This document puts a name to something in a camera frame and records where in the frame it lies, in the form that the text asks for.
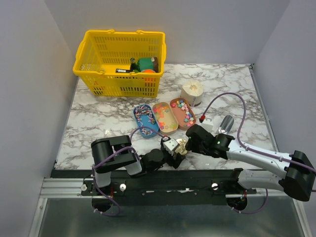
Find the silver metal scoop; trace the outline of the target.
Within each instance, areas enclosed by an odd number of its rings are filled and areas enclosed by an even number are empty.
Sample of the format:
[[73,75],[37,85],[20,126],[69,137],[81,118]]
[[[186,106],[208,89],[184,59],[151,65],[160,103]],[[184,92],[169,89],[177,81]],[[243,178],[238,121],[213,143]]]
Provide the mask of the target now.
[[217,129],[218,133],[229,134],[234,125],[234,118],[231,115],[226,115]]

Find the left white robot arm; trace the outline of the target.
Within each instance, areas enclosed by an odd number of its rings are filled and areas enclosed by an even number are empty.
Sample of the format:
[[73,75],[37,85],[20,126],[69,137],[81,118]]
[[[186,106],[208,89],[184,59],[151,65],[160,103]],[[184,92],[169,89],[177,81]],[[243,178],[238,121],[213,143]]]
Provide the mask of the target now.
[[93,190],[104,195],[109,191],[111,172],[124,167],[130,177],[139,177],[157,171],[167,164],[177,169],[187,151],[177,140],[163,136],[160,148],[145,155],[138,155],[129,136],[97,139],[91,143],[94,165],[92,167]]

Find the pink tray of star candies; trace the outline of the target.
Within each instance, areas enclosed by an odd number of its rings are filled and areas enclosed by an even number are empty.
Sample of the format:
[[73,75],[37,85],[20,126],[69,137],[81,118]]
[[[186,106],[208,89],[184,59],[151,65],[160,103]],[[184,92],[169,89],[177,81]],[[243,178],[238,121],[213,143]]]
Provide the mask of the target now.
[[176,120],[178,121],[179,129],[188,130],[196,123],[196,116],[186,99],[182,97],[172,99],[170,101],[170,106]]

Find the blue tray of striped candies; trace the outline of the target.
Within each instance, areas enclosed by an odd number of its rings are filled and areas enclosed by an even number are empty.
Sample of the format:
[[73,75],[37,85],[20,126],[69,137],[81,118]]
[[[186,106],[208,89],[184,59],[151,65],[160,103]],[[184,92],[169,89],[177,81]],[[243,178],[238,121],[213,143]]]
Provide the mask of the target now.
[[154,112],[147,104],[138,105],[133,110],[133,115],[138,127],[139,132],[144,138],[151,138],[156,136],[159,131],[158,122],[154,116]]

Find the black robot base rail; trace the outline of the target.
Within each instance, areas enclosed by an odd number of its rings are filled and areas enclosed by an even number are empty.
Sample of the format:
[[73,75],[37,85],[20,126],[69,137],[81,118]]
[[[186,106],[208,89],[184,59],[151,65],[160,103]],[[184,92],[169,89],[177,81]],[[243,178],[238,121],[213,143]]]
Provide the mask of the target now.
[[131,178],[125,170],[111,174],[101,188],[119,206],[226,205],[237,197],[246,203],[247,190],[237,181],[242,169],[158,170]]

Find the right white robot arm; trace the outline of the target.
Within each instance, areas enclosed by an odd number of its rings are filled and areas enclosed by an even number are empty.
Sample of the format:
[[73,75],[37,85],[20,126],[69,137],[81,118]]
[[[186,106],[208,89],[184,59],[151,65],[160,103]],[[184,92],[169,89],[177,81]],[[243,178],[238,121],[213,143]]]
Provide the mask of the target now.
[[193,153],[236,160],[260,168],[242,171],[227,181],[228,190],[234,194],[241,190],[262,188],[279,190],[299,201],[309,201],[316,170],[301,151],[293,154],[259,149],[227,134],[213,136],[200,125],[191,126],[187,132],[186,150]]

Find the gold rimmed jar lid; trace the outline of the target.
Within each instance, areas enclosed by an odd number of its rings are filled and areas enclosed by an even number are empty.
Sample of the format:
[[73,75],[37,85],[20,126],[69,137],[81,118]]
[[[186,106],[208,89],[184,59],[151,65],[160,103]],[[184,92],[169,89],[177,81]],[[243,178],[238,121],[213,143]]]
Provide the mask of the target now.
[[186,144],[187,144],[187,140],[179,138],[176,140],[177,143],[179,144],[179,146],[177,147],[177,149],[175,150],[175,153],[180,154],[180,155],[186,155],[187,154],[187,150],[186,150]]

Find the beige tray of gummy candies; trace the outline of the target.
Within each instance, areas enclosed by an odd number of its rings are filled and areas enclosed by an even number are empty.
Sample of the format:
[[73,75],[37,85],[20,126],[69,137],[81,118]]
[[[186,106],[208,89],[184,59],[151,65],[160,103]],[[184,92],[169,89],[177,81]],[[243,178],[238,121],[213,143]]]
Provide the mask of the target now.
[[158,122],[160,132],[163,135],[171,135],[178,129],[178,121],[166,102],[159,102],[153,105],[153,112]]

